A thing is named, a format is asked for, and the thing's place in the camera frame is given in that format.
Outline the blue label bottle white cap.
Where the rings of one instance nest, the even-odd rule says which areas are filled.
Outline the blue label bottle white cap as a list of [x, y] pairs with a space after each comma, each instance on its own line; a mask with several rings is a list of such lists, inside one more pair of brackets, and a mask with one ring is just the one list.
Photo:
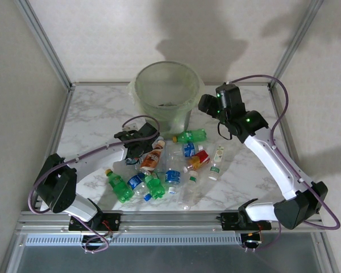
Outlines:
[[185, 144], [174, 143], [170, 147], [170, 153], [189, 158], [189, 157], [194, 156], [195, 154], [197, 154], [203, 149], [204, 149], [203, 145], [197, 144], [197, 143], [185, 143]]
[[177, 193], [181, 182], [181, 174], [175, 169], [169, 169], [165, 173], [165, 185], [168, 187], [168, 193], [174, 195]]

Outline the red orange label bottle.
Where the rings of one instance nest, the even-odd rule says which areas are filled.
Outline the red orange label bottle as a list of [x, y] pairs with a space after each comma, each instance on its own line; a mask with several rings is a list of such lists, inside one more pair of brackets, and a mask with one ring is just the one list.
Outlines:
[[183, 166], [183, 172], [196, 171], [206, 165], [210, 161], [209, 154], [205, 150], [201, 150], [194, 156], [186, 159], [186, 163]]

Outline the aluminium front frame rail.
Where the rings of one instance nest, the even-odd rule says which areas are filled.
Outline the aluminium front frame rail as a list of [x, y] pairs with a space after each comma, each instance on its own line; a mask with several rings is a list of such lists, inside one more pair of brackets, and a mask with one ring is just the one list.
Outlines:
[[[110, 211], [120, 214], [117, 234], [208, 234], [224, 233], [222, 211]], [[16, 234], [83, 234], [92, 235], [88, 230], [75, 230], [73, 221], [65, 213], [35, 215], [21, 212], [14, 227]]]

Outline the tall clear plastic bottle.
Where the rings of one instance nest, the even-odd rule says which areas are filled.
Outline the tall clear plastic bottle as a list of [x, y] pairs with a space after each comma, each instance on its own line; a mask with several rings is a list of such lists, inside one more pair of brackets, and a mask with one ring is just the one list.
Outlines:
[[163, 137], [159, 137], [158, 140], [163, 140], [165, 142], [163, 151], [161, 152], [160, 161], [157, 165], [157, 171], [161, 175], [165, 175], [166, 171], [168, 170], [168, 157], [169, 152], [171, 151], [170, 148], [170, 142], [168, 140], [165, 140]]

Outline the clear bottle white green label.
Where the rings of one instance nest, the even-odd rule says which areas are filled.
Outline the clear bottle white green label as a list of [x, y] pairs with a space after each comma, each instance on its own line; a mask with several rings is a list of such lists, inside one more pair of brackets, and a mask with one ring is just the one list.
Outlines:
[[223, 145], [216, 145], [211, 157], [211, 165], [209, 169], [208, 177], [211, 180], [217, 181], [220, 175], [221, 166], [224, 159], [225, 147]]

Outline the clear bottle small green label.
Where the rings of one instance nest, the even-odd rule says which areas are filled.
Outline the clear bottle small green label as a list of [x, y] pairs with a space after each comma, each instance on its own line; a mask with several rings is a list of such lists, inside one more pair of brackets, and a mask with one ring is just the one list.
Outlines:
[[178, 204], [182, 210], [190, 210], [198, 195], [198, 172], [190, 171], [187, 178], [178, 198]]

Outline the aluminium frame leg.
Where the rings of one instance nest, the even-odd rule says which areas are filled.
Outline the aluminium frame leg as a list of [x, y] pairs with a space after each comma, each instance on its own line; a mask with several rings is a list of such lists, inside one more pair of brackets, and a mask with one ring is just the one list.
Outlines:
[[5, 252], [0, 273], [17, 273], [26, 246], [27, 234], [15, 229]]
[[325, 232], [311, 233], [321, 273], [340, 273], [330, 242]]

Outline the aluminium back frame rail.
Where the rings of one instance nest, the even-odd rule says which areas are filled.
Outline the aluminium back frame rail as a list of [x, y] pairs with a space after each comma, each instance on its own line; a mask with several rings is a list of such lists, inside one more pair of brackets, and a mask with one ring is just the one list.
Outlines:
[[[82, 81], [74, 82], [75, 86], [127, 86], [129, 81]], [[238, 86], [268, 86], [269, 81], [240, 81], [235, 83]]]

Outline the brown label bottle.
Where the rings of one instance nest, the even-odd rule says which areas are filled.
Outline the brown label bottle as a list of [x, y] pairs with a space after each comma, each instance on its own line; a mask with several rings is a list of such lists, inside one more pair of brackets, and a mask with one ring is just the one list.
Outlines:
[[141, 173], [145, 175], [150, 175], [155, 170], [160, 161], [160, 157], [164, 150], [164, 147], [165, 141], [162, 139], [158, 140], [154, 149], [146, 155], [145, 159], [141, 163]]

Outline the aluminium frame post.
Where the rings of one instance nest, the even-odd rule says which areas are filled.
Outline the aluminium frame post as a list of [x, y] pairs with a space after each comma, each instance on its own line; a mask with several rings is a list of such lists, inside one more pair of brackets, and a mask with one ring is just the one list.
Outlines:
[[72, 81], [65, 71], [60, 58], [58, 57], [48, 35], [46, 34], [44, 27], [42, 26], [29, 0], [14, 0], [14, 3], [21, 12], [24, 20], [28, 24], [41, 50], [45, 54], [62, 85], [65, 87], [66, 90], [72, 90]]
[[302, 18], [299, 21], [297, 29], [293, 32], [292, 38], [287, 43], [287, 48], [278, 63], [273, 77], [277, 78], [278, 80], [281, 79], [324, 1], [325, 0], [310, 0], [306, 11], [302, 14]]

